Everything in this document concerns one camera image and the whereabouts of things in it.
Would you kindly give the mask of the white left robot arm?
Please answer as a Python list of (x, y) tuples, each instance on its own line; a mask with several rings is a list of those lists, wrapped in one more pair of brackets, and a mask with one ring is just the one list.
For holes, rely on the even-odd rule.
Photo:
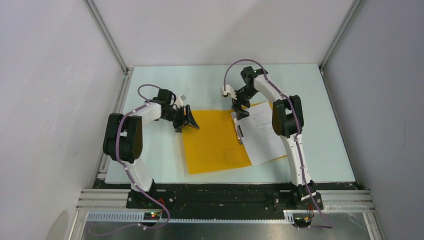
[(108, 116), (102, 150), (118, 162), (127, 174), (131, 189), (139, 192), (138, 201), (145, 208), (157, 204), (158, 195), (152, 191), (154, 179), (149, 175), (140, 156), (143, 150), (143, 127), (151, 122), (165, 120), (172, 123), (175, 132), (184, 127), (198, 130), (184, 96), (176, 96), (171, 90), (159, 88), (157, 96), (146, 99), (144, 104), (126, 114), (111, 113)]

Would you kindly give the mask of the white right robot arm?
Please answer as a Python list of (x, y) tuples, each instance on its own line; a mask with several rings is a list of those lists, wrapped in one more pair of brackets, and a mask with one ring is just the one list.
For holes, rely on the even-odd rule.
[(298, 95), (288, 95), (268, 78), (267, 71), (243, 68), (240, 75), (245, 86), (238, 90), (230, 89), (235, 118), (240, 121), (250, 114), (250, 100), (261, 93), (272, 103), (271, 124), (273, 131), (283, 142), (289, 169), (291, 195), (290, 202), (297, 209), (303, 209), (316, 196), (315, 183), (309, 174), (302, 145), (304, 116), (302, 101)]

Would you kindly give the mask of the metal folder clip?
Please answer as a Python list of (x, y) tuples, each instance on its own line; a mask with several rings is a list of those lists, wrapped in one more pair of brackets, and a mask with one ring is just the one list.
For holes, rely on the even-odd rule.
[(234, 130), (235, 130), (235, 135), (237, 137), (237, 141), (240, 145), (243, 145), (243, 133), (242, 130), (240, 128), (240, 124), (239, 121), (237, 120), (237, 114), (233, 111), (231, 112), (231, 118), (233, 120), (233, 125), (234, 125)]

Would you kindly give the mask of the yellow plastic folder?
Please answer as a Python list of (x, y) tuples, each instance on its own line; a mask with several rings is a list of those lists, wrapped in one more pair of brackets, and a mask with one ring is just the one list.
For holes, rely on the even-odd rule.
[(194, 110), (200, 129), (182, 130), (188, 173), (202, 174), (252, 166), (238, 143), (232, 110)]

